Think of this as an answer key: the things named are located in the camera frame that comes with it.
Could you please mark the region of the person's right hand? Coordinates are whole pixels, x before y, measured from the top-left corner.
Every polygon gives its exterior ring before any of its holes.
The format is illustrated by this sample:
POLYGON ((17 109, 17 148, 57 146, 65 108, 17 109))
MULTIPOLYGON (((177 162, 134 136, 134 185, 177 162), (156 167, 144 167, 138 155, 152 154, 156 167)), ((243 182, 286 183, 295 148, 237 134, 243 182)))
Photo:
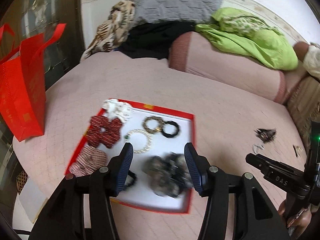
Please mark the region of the person's right hand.
POLYGON ((282 221, 287 226, 288 230, 291 232, 290 239, 298 239, 311 222, 311 210, 309 207, 307 209, 303 209, 302 213, 298 218, 296 218, 296 216, 284 218, 285 210, 286 200, 283 200, 283 202, 280 204, 278 208, 278 214, 282 218, 282 221))

